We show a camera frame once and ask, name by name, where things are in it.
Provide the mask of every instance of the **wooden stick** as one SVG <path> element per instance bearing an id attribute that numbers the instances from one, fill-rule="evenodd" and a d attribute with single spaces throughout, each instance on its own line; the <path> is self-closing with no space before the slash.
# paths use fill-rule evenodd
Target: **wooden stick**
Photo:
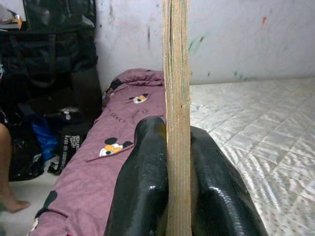
<path id="1" fill-rule="evenodd" d="M 187 0 L 163 1 L 169 202 L 167 236 L 191 236 Z"/>

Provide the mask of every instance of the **pink bedsheet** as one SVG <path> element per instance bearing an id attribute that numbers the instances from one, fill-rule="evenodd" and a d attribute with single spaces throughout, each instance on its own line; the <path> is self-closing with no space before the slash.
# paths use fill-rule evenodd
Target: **pink bedsheet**
<path id="1" fill-rule="evenodd" d="M 133 69 L 114 79 L 106 108 L 58 178 L 29 236 L 103 236 L 135 127 L 149 116 L 165 120 L 164 95 L 160 71 Z"/>

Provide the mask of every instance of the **bed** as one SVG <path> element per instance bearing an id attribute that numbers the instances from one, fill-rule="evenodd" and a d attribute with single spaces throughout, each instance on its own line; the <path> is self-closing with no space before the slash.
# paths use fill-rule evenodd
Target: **bed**
<path id="1" fill-rule="evenodd" d="M 191 86 L 191 124 L 240 172 L 269 235 L 315 234 L 315 80 Z M 62 172 L 29 236 L 102 236 L 137 123 L 165 119 L 163 74 L 115 78 L 106 107 Z"/>

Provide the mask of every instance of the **mouse face print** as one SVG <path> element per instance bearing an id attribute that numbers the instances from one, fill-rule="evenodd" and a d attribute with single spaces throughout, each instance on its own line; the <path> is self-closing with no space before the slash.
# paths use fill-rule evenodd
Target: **mouse face print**
<path id="1" fill-rule="evenodd" d="M 108 156 L 117 153 L 124 148 L 132 145 L 132 142 L 126 141 L 123 144 L 118 144 L 116 138 L 109 138 L 105 140 L 105 147 L 99 152 L 99 156 Z"/>
<path id="2" fill-rule="evenodd" d="M 133 102 L 135 104 L 139 104 L 139 103 L 144 102 L 145 100 L 147 100 L 148 95 L 149 95 L 148 93 L 144 93 L 144 94 L 142 94 L 142 95 L 140 95 L 138 97 L 131 97 L 131 98 L 129 98 L 129 100 L 133 100 Z"/>

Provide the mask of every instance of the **white mattress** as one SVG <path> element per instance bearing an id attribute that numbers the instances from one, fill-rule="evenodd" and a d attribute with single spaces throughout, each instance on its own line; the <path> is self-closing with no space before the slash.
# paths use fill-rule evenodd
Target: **white mattress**
<path id="1" fill-rule="evenodd" d="M 191 86 L 191 124 L 238 169 L 271 236 L 315 235 L 315 79 Z"/>

